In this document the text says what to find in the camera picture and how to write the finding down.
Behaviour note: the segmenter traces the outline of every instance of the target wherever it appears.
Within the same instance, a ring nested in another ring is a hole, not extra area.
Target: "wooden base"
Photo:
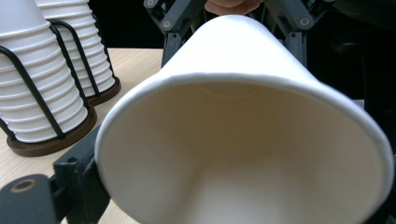
[[[65,138],[53,138],[39,143],[23,143],[18,140],[7,138],[7,144],[11,149],[23,157],[44,156],[59,151],[66,147],[70,147],[79,139],[84,137],[91,131],[97,120],[96,112],[93,106],[88,109],[88,116],[77,126],[77,128],[65,134]]]

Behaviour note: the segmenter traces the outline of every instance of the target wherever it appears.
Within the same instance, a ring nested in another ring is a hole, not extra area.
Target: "finger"
[[[246,15],[259,7],[261,2],[261,0],[248,0],[235,7],[223,7],[208,1],[205,4],[205,9],[220,16],[228,14]]]
[[[237,7],[248,0],[209,0],[208,2],[219,7]]]

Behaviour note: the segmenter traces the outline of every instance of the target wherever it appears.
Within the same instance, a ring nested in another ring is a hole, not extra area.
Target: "screw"
[[[163,27],[168,28],[169,26],[171,26],[171,22],[170,21],[165,21],[163,23]]]
[[[303,26],[308,25],[309,24],[309,19],[308,18],[302,18],[300,20],[300,24],[303,25]]]

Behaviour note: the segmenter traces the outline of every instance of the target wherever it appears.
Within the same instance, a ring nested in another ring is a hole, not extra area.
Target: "wooden table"
[[[116,77],[120,79],[121,91],[111,100],[95,107],[99,125],[108,110],[128,90],[154,75],[161,68],[163,51],[161,49],[109,49],[110,59]],[[70,147],[47,156],[25,158],[15,154],[7,145],[7,136],[0,130],[0,188],[25,175],[54,174],[52,163],[60,158]],[[126,216],[113,202],[110,203],[100,223],[137,223]]]

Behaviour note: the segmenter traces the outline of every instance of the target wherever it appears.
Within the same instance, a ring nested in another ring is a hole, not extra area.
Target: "stacked paper cup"
[[[115,84],[110,63],[104,52],[101,37],[95,26],[95,19],[88,6],[88,0],[35,0],[44,17],[49,20],[64,21],[71,25],[78,34],[99,92],[111,88]],[[80,58],[78,48],[71,33],[64,28],[59,29],[67,51],[78,74],[78,79],[87,97],[95,95],[88,73]]]
[[[0,46],[18,56],[62,131],[71,131],[83,122],[88,111],[50,23],[34,0],[0,0],[0,6]],[[57,136],[20,73],[2,53],[0,118],[23,143]]]

